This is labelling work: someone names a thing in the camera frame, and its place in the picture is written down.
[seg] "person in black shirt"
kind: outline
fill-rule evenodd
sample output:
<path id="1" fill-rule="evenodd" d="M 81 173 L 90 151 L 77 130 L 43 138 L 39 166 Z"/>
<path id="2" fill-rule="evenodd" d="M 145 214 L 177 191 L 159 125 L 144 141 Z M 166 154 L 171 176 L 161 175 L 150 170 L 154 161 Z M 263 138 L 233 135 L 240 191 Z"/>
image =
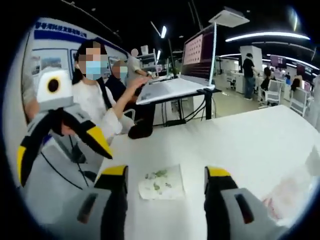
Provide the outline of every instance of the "person in black shirt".
<path id="1" fill-rule="evenodd" d="M 117 61 L 111 68 L 111 76 L 105 82 L 105 86 L 111 91 L 113 99 L 118 101 L 122 94 L 126 90 L 126 86 L 122 83 L 121 79 L 125 79 L 128 73 L 128 68 L 124 61 Z M 141 92 L 141 88 L 137 89 L 134 96 L 127 103 L 124 108 L 124 111 L 128 109 L 135 110 L 135 121 L 141 120 L 138 124 L 131 128 L 132 132 L 144 132 L 142 133 L 144 137 L 148 137 L 152 133 L 152 128 L 154 124 L 155 117 L 155 105 L 154 104 L 145 104 L 137 105 L 136 101 Z"/>
<path id="2" fill-rule="evenodd" d="M 254 78 L 254 71 L 258 74 L 258 71 L 255 69 L 255 65 L 252 62 L 253 56 L 251 53 L 247 53 L 246 59 L 243 62 L 243 73 L 245 79 L 245 90 L 244 98 L 247 100 L 252 100 L 252 94 L 254 92 L 254 87 L 256 79 Z"/>

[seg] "cable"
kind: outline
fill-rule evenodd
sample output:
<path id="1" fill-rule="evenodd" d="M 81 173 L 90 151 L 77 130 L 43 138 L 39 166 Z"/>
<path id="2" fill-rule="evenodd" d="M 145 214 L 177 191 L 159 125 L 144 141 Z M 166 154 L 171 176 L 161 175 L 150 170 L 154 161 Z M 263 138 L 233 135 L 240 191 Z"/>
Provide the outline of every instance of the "cable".
<path id="1" fill-rule="evenodd" d="M 164 103 L 161 103 L 161 113 L 162 113 L 162 124 L 165 125 L 165 119 L 164 119 Z"/>
<path id="2" fill-rule="evenodd" d="M 214 96 L 212 96 L 211 98 L 212 98 L 212 101 L 214 103 L 214 118 L 216 119 L 217 118 L 217 105 L 216 105 L 216 102 L 214 100 Z"/>
<path id="3" fill-rule="evenodd" d="M 204 117 L 204 113 L 205 113 L 205 109 L 203 108 L 202 116 L 201 116 L 201 121 L 202 121 L 202 118 Z"/>
<path id="4" fill-rule="evenodd" d="M 180 99 L 180 106 L 181 106 L 181 112 L 182 112 L 182 119 L 185 119 L 184 106 L 182 105 L 182 99 Z"/>
<path id="5" fill-rule="evenodd" d="M 188 117 L 190 117 L 192 114 L 194 114 L 196 111 L 198 111 L 201 107 L 202 107 L 202 104 L 204 104 L 204 102 L 205 102 L 205 98 L 203 98 L 203 101 L 202 101 L 202 103 L 200 104 L 200 106 L 196 109 L 196 110 L 194 110 L 192 113 L 190 113 L 188 116 L 186 116 L 185 118 L 184 118 L 184 120 L 186 120 Z"/>
<path id="6" fill-rule="evenodd" d="M 46 160 L 46 162 L 50 165 L 50 167 L 57 173 L 59 174 L 64 180 L 66 180 L 68 183 L 70 183 L 71 185 L 75 186 L 76 188 L 80 189 L 80 190 L 83 190 L 82 187 L 79 187 L 77 185 L 75 185 L 73 182 L 69 181 L 68 179 L 66 179 L 60 172 L 58 172 L 57 169 L 55 169 L 55 167 L 48 161 L 48 159 L 46 158 L 46 156 L 43 154 L 43 152 L 41 151 L 40 152 L 41 155 L 43 156 L 43 158 Z"/>
<path id="7" fill-rule="evenodd" d="M 72 150 L 74 150 L 74 144 L 73 144 L 73 142 L 72 142 L 72 140 L 71 140 L 71 136 L 70 136 L 70 135 L 69 135 L 69 139 L 70 139 L 70 143 L 71 143 Z M 82 177 L 83 177 L 83 179 L 84 179 L 84 181 L 85 181 L 86 186 L 89 187 L 88 182 L 87 182 L 87 179 L 86 179 L 86 177 L 85 177 L 85 174 L 84 174 L 84 172 L 82 171 L 82 169 L 81 169 L 81 167 L 80 167 L 80 164 L 79 164 L 78 162 L 77 162 L 76 164 L 78 165 L 79 171 L 80 171 L 80 173 L 82 174 Z"/>
<path id="8" fill-rule="evenodd" d="M 194 117 L 201 112 L 201 110 L 204 110 L 206 108 L 206 106 L 203 106 L 201 109 L 199 109 L 190 119 L 188 119 L 187 121 L 185 121 L 186 123 L 189 122 L 190 120 L 194 119 Z"/>

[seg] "laptop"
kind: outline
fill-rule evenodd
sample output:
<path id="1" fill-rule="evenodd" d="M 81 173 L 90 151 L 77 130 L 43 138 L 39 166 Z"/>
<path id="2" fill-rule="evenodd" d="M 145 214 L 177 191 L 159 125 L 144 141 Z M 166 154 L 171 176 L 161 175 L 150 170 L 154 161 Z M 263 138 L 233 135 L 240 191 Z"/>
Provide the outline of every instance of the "laptop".
<path id="1" fill-rule="evenodd" d="M 142 88 L 136 104 L 181 97 L 206 88 L 214 90 L 216 27 L 216 24 L 210 25 L 184 43 L 180 77 L 151 80 Z"/>

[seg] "black ceiling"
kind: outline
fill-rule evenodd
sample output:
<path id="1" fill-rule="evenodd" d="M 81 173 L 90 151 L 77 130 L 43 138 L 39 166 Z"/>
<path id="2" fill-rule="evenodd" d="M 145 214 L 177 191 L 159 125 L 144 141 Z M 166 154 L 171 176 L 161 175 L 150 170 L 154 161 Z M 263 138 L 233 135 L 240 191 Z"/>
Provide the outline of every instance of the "black ceiling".
<path id="1" fill-rule="evenodd" d="M 317 32 L 320 29 L 320 21 L 314 21 L 314 17 L 318 14 L 317 9 L 315 7 L 307 7 L 305 1 L 301 5 L 281 5 L 279 4 L 280 1 L 273 0 L 261 1 L 259 2 L 260 4 L 256 5 L 253 5 L 251 1 L 248 3 L 227 0 L 193 1 L 203 27 L 209 25 L 208 20 L 214 17 L 223 6 L 242 12 L 250 20 L 249 23 L 234 28 L 218 27 L 217 55 L 238 53 L 240 46 L 248 45 L 252 42 L 287 42 L 311 50 L 314 50 L 317 44 L 320 43 L 320 36 Z M 62 3 L 63 10 L 48 11 L 45 16 L 61 19 L 83 27 L 114 42 L 128 52 L 133 48 L 140 50 L 142 45 L 148 45 L 149 49 L 167 48 L 167 43 L 161 41 L 150 21 L 154 23 L 159 31 L 161 31 L 163 25 L 167 27 L 167 36 L 170 37 L 173 50 L 182 50 L 185 40 L 200 30 L 197 17 L 194 14 L 192 16 L 190 11 L 190 6 L 193 8 L 191 0 L 135 0 L 128 2 L 74 0 L 74 2 L 77 7 L 96 17 L 112 31 L 107 30 L 85 13 L 68 6 L 66 3 Z M 295 10 L 299 17 L 296 31 L 293 30 L 292 10 Z M 230 43 L 225 42 L 230 37 L 264 31 L 303 34 L 310 37 L 311 41 L 283 37 L 260 37 Z M 314 53 L 310 50 L 270 43 L 257 44 L 256 46 L 262 48 L 264 55 L 288 56 L 320 66 L 319 55 L 316 54 L 313 57 Z"/>

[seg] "face mask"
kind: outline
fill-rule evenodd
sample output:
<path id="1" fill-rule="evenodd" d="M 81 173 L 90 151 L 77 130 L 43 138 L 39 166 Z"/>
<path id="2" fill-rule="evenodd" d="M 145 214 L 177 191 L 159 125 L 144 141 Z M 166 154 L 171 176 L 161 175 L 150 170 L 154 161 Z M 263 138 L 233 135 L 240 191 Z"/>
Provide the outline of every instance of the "face mask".
<path id="1" fill-rule="evenodd" d="M 120 78 L 121 79 L 126 78 L 127 74 L 128 74 L 128 68 L 126 66 L 121 66 L 120 67 Z"/>
<path id="2" fill-rule="evenodd" d="M 85 76 L 87 79 L 97 80 L 108 70 L 107 61 L 86 61 Z"/>

